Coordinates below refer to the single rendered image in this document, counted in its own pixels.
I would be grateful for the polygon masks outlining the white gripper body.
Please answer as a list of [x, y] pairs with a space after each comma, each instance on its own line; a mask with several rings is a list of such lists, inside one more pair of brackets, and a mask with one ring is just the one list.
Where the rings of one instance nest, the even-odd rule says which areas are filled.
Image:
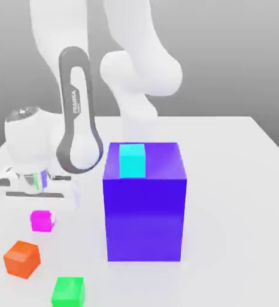
[[54, 181], [37, 194], [12, 190], [5, 192], [5, 206], [15, 209], [73, 211], [79, 202], [78, 189], [71, 181]]

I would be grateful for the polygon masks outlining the small magenta cube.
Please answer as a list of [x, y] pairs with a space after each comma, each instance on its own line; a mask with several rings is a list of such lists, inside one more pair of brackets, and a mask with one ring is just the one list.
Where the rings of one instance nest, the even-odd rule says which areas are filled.
[[49, 210], [35, 210], [31, 213], [31, 229], [35, 232], [49, 233], [52, 231], [56, 217]]

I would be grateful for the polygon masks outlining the small cyan cube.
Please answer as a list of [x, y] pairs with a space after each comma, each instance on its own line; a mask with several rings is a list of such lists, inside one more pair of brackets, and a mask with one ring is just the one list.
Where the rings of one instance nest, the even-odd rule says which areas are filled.
[[144, 144], [120, 144], [119, 167], [121, 178], [144, 178], [146, 173]]

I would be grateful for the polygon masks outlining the small orange cube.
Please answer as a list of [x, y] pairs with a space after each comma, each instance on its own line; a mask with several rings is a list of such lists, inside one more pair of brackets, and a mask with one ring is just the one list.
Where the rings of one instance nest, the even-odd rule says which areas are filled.
[[41, 264], [39, 247], [33, 243], [18, 240], [4, 254], [7, 273], [28, 279]]

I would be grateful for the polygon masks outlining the small green cube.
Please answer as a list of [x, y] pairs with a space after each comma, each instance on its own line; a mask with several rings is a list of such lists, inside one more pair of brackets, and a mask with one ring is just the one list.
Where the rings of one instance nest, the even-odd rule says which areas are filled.
[[83, 277], [60, 276], [51, 297], [52, 307], [84, 307]]

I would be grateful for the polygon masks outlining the large blue box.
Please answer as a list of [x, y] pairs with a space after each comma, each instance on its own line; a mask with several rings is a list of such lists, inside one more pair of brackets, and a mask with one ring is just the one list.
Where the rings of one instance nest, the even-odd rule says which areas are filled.
[[187, 175], [177, 143], [145, 143], [146, 177], [121, 178], [110, 143], [102, 178], [108, 261], [180, 261]]

